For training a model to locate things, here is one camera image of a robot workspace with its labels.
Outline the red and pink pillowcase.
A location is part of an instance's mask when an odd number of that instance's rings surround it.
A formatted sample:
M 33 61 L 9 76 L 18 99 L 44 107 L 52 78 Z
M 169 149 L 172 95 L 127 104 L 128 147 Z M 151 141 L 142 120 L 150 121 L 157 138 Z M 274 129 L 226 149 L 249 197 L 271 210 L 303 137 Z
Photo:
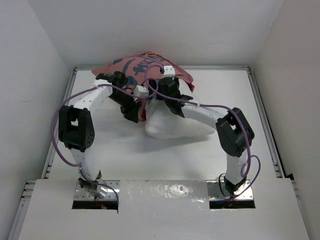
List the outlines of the red and pink pillowcase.
M 161 68 L 163 66 L 173 66 L 175 69 L 174 77 L 163 77 Z M 181 94 L 190 96 L 190 93 L 182 93 L 182 82 L 185 82 L 189 90 L 194 90 L 193 77 L 179 65 L 173 63 L 167 58 L 153 53 L 145 52 L 138 55 L 127 56 L 115 59 L 113 62 L 92 70 L 96 79 L 105 79 L 110 76 L 109 82 L 121 89 L 134 89 L 137 85 L 146 87 L 145 80 L 149 79 L 149 84 L 155 89 L 158 80 L 158 90 L 162 86 L 176 87 Z M 140 103 L 138 119 L 141 122 L 146 121 L 146 100 L 136 100 Z

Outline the white pillow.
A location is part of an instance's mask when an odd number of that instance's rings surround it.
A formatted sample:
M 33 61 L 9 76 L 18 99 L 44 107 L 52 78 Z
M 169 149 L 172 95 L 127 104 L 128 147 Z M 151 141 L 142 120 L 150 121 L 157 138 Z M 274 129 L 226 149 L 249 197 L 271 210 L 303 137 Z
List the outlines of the white pillow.
M 215 133 L 214 128 L 197 120 L 173 114 L 164 100 L 148 100 L 145 115 L 145 131 L 157 139 L 206 137 Z

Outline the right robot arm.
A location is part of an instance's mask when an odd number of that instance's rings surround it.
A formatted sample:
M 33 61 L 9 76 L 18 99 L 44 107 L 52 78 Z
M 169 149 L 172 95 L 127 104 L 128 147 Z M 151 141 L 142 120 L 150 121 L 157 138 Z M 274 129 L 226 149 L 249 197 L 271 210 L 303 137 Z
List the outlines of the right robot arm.
M 155 81 L 156 98 L 164 101 L 172 114 L 196 120 L 218 134 L 221 148 L 227 156 L 224 175 L 225 189 L 230 195 L 245 183 L 251 166 L 250 147 L 255 133 L 243 112 L 222 105 L 198 103 L 190 93 L 182 93 L 182 84 L 177 77 L 164 77 Z

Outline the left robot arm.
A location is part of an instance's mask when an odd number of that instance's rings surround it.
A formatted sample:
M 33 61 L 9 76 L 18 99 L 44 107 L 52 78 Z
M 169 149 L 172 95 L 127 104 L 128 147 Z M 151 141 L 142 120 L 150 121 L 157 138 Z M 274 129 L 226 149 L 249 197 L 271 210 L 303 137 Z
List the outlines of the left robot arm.
M 125 119 L 139 122 L 138 111 L 142 104 L 120 91 L 126 88 L 127 83 L 128 78 L 120 71 L 111 75 L 100 73 L 95 77 L 92 91 L 84 94 L 75 104 L 64 105 L 59 110 L 58 139 L 74 157 L 80 171 L 78 181 L 88 192 L 97 193 L 99 187 L 96 184 L 101 179 L 101 171 L 86 155 L 86 150 L 92 146 L 95 139 L 93 112 L 109 98 L 120 105 Z

